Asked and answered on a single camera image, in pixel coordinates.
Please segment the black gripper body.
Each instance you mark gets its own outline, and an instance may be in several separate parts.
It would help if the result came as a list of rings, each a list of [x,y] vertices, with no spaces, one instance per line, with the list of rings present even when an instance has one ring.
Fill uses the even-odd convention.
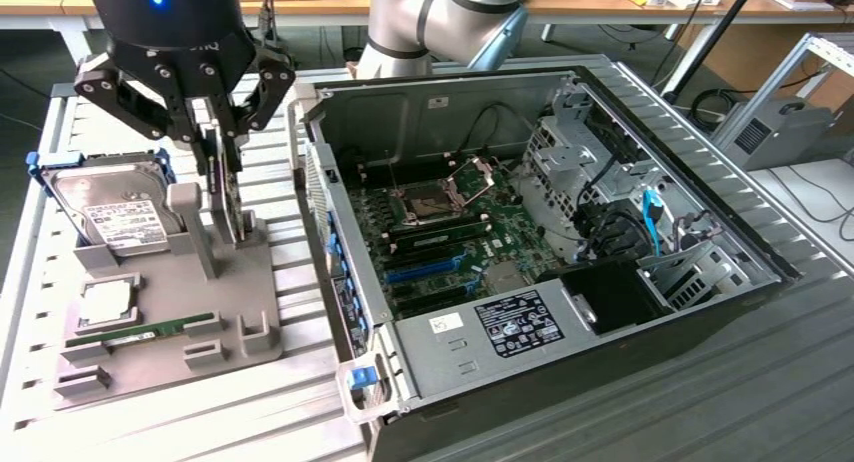
[[[117,68],[157,94],[230,93],[254,59],[238,0],[92,0]]]

